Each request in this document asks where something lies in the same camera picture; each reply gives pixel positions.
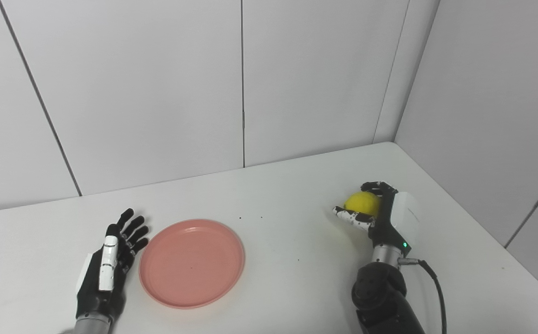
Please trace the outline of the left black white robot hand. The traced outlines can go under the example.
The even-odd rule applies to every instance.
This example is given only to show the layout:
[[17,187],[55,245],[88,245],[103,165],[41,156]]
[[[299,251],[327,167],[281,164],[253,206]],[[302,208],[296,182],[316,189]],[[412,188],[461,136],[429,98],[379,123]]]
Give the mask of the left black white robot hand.
[[99,250],[89,256],[77,292],[76,318],[102,315],[118,319],[126,304],[124,286],[137,254],[149,243],[144,217],[128,208],[110,224]]

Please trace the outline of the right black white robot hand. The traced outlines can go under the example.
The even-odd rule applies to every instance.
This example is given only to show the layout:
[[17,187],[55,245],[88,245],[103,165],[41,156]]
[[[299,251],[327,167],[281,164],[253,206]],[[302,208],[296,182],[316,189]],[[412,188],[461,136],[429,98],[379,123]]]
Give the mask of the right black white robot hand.
[[368,233],[374,247],[392,246],[407,257],[419,239],[419,203],[408,192],[400,192],[378,180],[366,182],[360,191],[335,206],[335,216]]

